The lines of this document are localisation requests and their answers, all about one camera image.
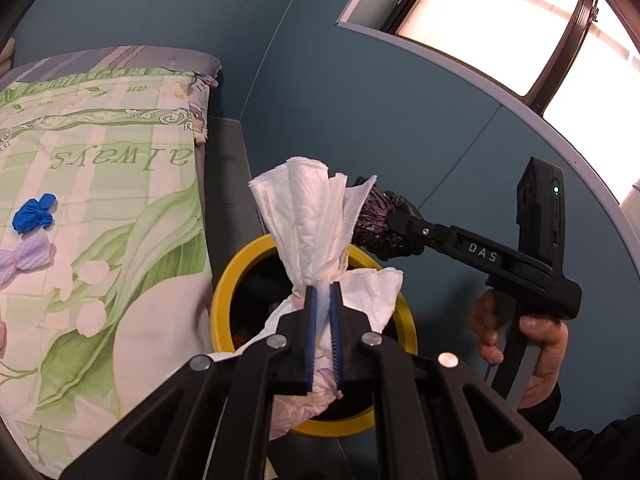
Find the bright window light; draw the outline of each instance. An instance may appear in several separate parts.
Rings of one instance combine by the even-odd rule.
[[[418,0],[397,34],[449,54],[525,95],[578,0]]]
[[[640,179],[640,54],[604,0],[544,118],[622,202]]]

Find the bedsheet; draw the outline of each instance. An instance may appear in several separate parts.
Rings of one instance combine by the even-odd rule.
[[[211,351],[190,104],[201,82],[107,69],[0,93],[0,248],[20,241],[11,221],[26,200],[58,197],[53,263],[0,288],[0,415],[51,478]]]
[[[52,81],[65,75],[97,72],[99,70],[115,70],[119,68],[167,68],[169,70],[185,70],[209,78],[212,88],[217,86],[215,78],[222,68],[220,60],[211,54],[174,48],[170,46],[125,45],[79,50],[58,56],[46,57],[17,66],[0,76],[0,91],[13,82]],[[209,86],[193,88],[190,94],[190,104],[200,107],[201,130],[207,131],[207,104]],[[202,211],[205,209],[204,196],[204,144],[199,139],[195,147],[196,172],[200,189]]]

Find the black sleeve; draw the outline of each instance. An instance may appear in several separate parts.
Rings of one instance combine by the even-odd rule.
[[[551,423],[558,414],[561,399],[562,395],[560,394],[560,386],[556,383],[556,387],[551,392],[551,395],[549,395],[545,400],[531,408],[518,410],[518,413],[540,433],[546,434],[549,431],[549,426],[551,426]]]
[[[556,385],[546,400],[518,412],[576,466],[583,480],[640,478],[640,415],[615,420],[600,433],[570,431],[563,426],[549,431],[560,400]]]

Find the metal screw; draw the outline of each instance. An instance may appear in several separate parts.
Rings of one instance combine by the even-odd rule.
[[[444,352],[438,356],[438,362],[445,368],[455,368],[460,360],[458,356],[450,352]]]
[[[287,338],[282,334],[273,334],[267,338],[267,345],[271,348],[284,348],[287,345]]]
[[[382,343],[382,336],[378,332],[367,332],[362,334],[362,342],[368,346],[378,346]]]
[[[203,372],[211,366],[211,359],[206,355],[196,355],[196,357],[192,357],[191,361],[189,361],[189,366],[194,372]]]

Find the white tissue paper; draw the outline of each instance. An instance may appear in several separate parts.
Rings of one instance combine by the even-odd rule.
[[[302,308],[308,285],[319,291],[312,391],[306,396],[274,398],[270,440],[324,412],[341,396],[333,376],[329,284],[340,282],[345,306],[367,314],[375,332],[382,332],[393,314],[402,286],[400,270],[392,267],[347,270],[346,248],[375,181],[373,176],[361,186],[347,188],[345,175],[337,173],[330,178],[322,162],[293,157],[249,183],[293,290],[271,313],[264,329],[236,354],[275,333],[281,316]],[[212,357],[219,360],[222,356],[212,354]]]

